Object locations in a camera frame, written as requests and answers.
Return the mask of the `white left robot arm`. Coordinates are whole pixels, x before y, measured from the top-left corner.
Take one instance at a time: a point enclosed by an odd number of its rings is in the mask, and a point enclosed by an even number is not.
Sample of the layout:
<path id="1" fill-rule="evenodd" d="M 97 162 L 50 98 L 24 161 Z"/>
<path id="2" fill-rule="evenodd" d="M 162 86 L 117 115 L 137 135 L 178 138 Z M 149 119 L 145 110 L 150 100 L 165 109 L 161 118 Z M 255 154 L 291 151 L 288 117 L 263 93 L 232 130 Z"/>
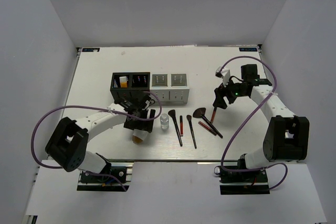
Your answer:
<path id="1" fill-rule="evenodd" d="M 67 172 L 76 169 L 93 173 L 101 182 L 110 178 L 111 164 L 102 155 L 87 150 L 88 143 L 114 126 L 132 130 L 132 137 L 145 140 L 153 130 L 155 101 L 145 92 L 131 97 L 117 98 L 105 109 L 80 119 L 65 117 L 59 121 L 45 151 Z"/>

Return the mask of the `long black powder brush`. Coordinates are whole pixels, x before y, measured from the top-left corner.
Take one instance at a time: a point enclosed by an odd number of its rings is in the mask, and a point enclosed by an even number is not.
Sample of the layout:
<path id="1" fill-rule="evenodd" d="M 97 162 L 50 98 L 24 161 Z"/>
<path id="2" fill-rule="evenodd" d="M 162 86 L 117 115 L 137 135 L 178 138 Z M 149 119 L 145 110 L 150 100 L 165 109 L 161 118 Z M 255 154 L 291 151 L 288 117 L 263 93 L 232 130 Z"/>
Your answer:
<path id="1" fill-rule="evenodd" d="M 181 134 L 180 134 L 180 131 L 179 131 L 179 127 L 178 127 L 178 124 L 177 124 L 177 119 L 176 119 L 176 111 L 174 109 L 172 110 L 169 110 L 168 111 L 168 115 L 172 118 L 173 120 L 173 123 L 174 123 L 174 127 L 175 127 L 175 130 L 176 130 L 176 135 L 177 135 L 177 138 L 178 138 L 178 141 L 179 141 L 179 145 L 180 147 L 183 146 L 183 143 L 182 143 L 182 139 L 181 139 Z"/>

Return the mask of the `white and orange tube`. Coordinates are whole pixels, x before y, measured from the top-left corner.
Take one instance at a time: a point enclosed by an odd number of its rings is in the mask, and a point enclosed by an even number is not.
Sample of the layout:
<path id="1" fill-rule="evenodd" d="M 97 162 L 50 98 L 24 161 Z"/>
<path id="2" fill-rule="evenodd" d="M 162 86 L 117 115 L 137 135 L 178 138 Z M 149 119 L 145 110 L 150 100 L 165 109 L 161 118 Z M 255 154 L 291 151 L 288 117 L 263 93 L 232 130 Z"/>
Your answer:
<path id="1" fill-rule="evenodd" d="M 140 144 L 147 138 L 147 136 L 148 136 L 147 131 L 134 129 L 132 134 L 132 142 L 135 144 Z"/>

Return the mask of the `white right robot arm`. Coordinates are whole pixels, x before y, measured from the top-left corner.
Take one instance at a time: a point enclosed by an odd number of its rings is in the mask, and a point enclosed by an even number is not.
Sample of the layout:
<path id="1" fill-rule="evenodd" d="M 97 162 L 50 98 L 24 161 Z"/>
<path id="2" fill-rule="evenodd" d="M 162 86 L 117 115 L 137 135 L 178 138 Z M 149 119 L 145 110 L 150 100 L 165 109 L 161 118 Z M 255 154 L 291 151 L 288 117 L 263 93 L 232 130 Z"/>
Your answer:
<path id="1" fill-rule="evenodd" d="M 232 81 L 228 68 L 219 67 L 215 75 L 222 79 L 222 84 L 215 89 L 214 107 L 226 109 L 238 97 L 248 97 L 257 104 L 255 111 L 261 111 L 269 123 L 262 147 L 243 154 L 235 169 L 225 167 L 224 171 L 235 172 L 247 182 L 255 177 L 256 171 L 270 167 L 274 162 L 306 159 L 309 120 L 297 116 L 284 105 L 275 93 L 275 85 L 260 77 L 256 64 L 241 67 L 239 83 Z"/>

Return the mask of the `black fan makeup brush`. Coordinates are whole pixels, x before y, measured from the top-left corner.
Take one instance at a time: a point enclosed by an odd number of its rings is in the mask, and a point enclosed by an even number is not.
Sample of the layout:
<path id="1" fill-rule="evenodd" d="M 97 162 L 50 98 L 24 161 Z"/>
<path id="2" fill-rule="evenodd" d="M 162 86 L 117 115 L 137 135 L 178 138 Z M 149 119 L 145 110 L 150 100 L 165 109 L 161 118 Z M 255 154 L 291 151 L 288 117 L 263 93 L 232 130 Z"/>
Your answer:
<path id="1" fill-rule="evenodd" d="M 205 123 L 220 137 L 223 135 L 218 131 L 218 129 L 210 122 L 210 120 L 205 116 L 206 108 L 198 108 L 193 112 L 193 117 L 198 119 L 203 119 Z"/>

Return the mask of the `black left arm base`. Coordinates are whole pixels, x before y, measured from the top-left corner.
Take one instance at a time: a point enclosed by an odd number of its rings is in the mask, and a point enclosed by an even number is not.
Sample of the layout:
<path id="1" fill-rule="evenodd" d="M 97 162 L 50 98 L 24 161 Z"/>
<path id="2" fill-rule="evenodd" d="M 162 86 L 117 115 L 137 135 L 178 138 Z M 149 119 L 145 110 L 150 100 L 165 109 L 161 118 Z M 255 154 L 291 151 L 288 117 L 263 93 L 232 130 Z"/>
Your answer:
<path id="1" fill-rule="evenodd" d="M 112 163 L 109 176 L 93 176 L 81 171 L 77 191 L 126 192 L 132 179 L 133 163 Z"/>

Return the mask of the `red lip gloss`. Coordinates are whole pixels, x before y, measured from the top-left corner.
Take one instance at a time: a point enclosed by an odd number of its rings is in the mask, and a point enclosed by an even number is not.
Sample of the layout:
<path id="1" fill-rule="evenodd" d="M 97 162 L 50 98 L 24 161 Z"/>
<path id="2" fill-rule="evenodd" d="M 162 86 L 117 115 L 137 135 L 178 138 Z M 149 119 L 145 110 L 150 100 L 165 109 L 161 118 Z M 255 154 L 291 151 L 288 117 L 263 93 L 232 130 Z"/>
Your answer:
<path id="1" fill-rule="evenodd" d="M 214 107 L 214 108 L 213 108 L 213 111 L 212 111 L 212 116 L 211 116 L 211 123 L 213 123 L 214 120 L 215 120 L 216 111 L 217 111 L 217 107 Z"/>

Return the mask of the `clear small bottle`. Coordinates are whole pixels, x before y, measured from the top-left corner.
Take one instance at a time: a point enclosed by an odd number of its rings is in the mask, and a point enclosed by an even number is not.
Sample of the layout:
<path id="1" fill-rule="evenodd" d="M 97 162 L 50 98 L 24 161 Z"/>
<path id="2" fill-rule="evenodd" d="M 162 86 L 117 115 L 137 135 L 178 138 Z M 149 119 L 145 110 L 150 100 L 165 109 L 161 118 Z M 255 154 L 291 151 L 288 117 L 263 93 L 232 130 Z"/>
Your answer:
<path id="1" fill-rule="evenodd" d="M 166 113 L 161 114 L 160 124 L 162 130 L 167 130 L 169 128 L 169 116 Z"/>

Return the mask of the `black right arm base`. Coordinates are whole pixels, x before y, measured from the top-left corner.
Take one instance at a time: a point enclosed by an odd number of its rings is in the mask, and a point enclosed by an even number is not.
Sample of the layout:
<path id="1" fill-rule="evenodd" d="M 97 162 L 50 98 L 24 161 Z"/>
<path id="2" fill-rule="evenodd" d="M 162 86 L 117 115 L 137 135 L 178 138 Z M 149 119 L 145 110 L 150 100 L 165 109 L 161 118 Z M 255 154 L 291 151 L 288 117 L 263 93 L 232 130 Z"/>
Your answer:
<path id="1" fill-rule="evenodd" d="M 233 173 L 223 170 L 220 166 L 214 168 L 214 173 L 220 178 L 221 195 L 266 195 L 270 194 L 268 177 L 265 171 Z"/>

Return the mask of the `black angled makeup brush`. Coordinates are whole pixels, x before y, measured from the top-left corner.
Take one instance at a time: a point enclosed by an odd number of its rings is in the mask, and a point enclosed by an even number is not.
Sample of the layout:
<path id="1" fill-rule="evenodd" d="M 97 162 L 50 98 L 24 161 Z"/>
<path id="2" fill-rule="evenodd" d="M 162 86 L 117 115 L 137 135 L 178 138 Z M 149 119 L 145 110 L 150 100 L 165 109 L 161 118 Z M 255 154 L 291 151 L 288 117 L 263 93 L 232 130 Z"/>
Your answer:
<path id="1" fill-rule="evenodd" d="M 193 125 L 192 125 L 192 116 L 191 115 L 187 115 L 186 118 L 187 118 L 187 121 L 188 121 L 188 124 L 189 124 L 189 127 L 190 127 L 190 132 L 191 132 L 194 148 L 197 149 L 196 139 L 195 139 Z"/>

